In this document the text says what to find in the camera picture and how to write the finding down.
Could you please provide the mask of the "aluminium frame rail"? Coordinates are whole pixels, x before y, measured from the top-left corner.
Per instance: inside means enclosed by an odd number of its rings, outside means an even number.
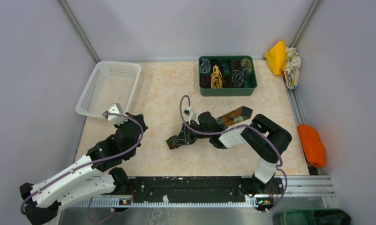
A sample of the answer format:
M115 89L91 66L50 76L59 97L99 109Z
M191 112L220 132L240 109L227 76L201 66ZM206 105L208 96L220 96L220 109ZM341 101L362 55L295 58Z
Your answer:
M331 180L328 176L288 176L284 179L283 176L276 176L281 178L285 185L283 199L287 200L292 197L332 197L334 196L334 189ZM281 196L276 195L273 201L276 202ZM76 202L69 207L87 207L92 208L260 208L263 206L263 201L266 198L262 196L255 196L247 198L243 203L199 203L199 204L182 204L169 203L164 201L161 203L132 203L132 197L123 196L103 196L97 195L89 197L85 200Z

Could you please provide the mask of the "cream patterned cloth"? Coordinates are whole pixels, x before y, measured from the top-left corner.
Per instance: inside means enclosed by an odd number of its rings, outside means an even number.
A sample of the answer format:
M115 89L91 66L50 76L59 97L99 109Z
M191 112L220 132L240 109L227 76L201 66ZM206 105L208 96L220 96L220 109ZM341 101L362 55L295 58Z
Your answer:
M284 69L285 84L288 89L294 90L299 84L301 57L294 47L285 47L286 66Z

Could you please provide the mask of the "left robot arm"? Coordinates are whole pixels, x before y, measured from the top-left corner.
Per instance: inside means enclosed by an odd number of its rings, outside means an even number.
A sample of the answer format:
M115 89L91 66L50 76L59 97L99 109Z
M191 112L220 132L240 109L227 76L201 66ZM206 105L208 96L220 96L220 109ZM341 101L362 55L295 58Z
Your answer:
M69 206L97 195L124 194L130 180L118 166L135 155L147 126L144 115L105 112L113 119L114 134L96 143L69 167L37 184L19 187L20 211L33 225L43 225Z

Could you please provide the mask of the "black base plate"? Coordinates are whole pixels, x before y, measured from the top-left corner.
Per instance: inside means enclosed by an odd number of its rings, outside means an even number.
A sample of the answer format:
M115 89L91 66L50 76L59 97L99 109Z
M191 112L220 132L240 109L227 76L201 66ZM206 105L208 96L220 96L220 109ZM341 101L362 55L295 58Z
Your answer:
M275 197L284 191L281 178L262 183L255 177L134 177L103 196L132 197L132 203L243 203L247 198Z

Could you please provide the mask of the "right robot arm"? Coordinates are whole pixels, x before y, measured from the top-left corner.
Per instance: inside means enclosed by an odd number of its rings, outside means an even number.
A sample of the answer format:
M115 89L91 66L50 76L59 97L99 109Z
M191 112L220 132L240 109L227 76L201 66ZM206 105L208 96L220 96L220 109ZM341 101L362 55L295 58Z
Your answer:
M272 186L276 171L282 166L282 153L292 141L291 134L263 114L251 118L248 113L230 112L214 118L210 112L201 113L197 121L182 123L178 135L166 140L169 149L194 144L198 139L208 139L217 149L228 149L247 144L260 157L253 175L253 187L258 193L266 193Z

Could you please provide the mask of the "white plastic basket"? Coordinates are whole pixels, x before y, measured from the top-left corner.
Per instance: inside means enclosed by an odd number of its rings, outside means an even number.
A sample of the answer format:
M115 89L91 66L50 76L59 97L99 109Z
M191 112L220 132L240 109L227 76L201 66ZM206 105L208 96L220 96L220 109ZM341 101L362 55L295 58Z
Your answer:
M79 98L79 115L101 118L108 106L118 103L129 111L142 67L137 63L100 61L94 67Z

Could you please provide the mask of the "blue patterned rolled tie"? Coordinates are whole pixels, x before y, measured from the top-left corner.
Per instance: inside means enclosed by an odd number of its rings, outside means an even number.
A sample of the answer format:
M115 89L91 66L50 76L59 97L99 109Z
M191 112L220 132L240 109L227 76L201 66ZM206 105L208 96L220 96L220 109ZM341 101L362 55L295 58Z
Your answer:
M232 82L234 88L240 88L244 82L244 72L240 70L234 70L232 73Z

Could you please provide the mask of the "orange cloth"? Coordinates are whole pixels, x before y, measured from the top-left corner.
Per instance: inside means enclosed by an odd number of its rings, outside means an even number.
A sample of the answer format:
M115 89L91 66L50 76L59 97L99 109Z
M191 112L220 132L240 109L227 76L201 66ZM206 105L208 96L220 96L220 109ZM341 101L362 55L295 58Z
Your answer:
M325 148L319 134L306 124L297 126L298 135L307 162L313 167L324 167L326 164Z

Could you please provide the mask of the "red dark rolled tie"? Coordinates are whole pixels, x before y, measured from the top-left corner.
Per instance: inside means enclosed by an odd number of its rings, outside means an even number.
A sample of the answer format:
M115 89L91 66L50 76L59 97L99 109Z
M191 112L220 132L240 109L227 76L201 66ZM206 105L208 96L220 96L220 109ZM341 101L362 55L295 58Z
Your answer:
M200 87L204 89L208 89L211 87L211 75L210 74L200 75Z

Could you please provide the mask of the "olive rolled tie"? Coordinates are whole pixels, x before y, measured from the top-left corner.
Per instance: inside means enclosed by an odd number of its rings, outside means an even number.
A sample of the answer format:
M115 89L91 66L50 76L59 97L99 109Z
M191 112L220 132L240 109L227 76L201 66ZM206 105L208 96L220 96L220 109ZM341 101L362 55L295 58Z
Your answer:
M241 67L245 74L249 74L253 72L253 65L252 61L249 58L243 58L241 60Z

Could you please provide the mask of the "yellow rolled tie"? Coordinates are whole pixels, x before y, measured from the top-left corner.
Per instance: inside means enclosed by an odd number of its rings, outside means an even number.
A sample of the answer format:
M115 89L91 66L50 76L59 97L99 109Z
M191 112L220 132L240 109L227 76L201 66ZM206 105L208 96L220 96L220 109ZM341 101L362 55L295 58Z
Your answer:
M221 89L222 88L222 74L217 65L214 65L211 73L211 88Z

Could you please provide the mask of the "green compartment tray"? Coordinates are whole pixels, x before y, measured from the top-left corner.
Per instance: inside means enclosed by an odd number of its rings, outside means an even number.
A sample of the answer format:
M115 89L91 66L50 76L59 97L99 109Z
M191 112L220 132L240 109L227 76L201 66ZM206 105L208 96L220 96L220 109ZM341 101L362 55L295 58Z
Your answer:
M198 59L200 65L201 58L207 58L211 63L210 72L212 73L212 68L214 65L219 67L222 74L222 88L221 89L204 89L200 87L200 75L203 73L198 72L200 93L204 97L228 97L228 96L250 96L253 94L254 90L257 88L257 78L254 67L253 58L248 55L226 55L226 56L201 56ZM245 74L241 67L241 60L243 58L249 58L252 61L253 72ZM244 82L240 88L234 88L232 82L232 73L234 70L240 70L244 72Z

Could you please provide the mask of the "brown green patterned tie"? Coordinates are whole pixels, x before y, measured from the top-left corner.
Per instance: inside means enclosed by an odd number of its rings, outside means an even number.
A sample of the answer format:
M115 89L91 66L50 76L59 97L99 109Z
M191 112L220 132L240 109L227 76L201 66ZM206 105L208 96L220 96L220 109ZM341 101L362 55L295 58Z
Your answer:
M217 123L220 125L224 125L226 127L226 130L240 122L243 122L245 120L248 120L252 116L253 110L246 107L241 106L229 113L226 113L218 118L215 118ZM166 140L166 144L169 149L172 150L172 136Z

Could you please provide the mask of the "grey rolled tie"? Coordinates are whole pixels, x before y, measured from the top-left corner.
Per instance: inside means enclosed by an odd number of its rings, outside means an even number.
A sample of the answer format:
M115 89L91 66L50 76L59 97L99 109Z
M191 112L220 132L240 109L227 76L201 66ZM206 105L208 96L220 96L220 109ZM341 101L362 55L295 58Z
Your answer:
M210 72L210 69L211 69L211 63L210 61L207 59L207 58L201 58L201 63L199 65L199 71L200 73L208 73Z

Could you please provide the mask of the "yellow cloth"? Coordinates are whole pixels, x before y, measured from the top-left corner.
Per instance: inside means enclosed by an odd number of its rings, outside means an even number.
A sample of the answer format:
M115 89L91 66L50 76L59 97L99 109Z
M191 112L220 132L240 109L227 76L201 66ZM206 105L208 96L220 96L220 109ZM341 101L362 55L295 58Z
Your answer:
M286 68L286 49L283 40L278 41L264 54L264 57L273 75L284 76L284 70Z

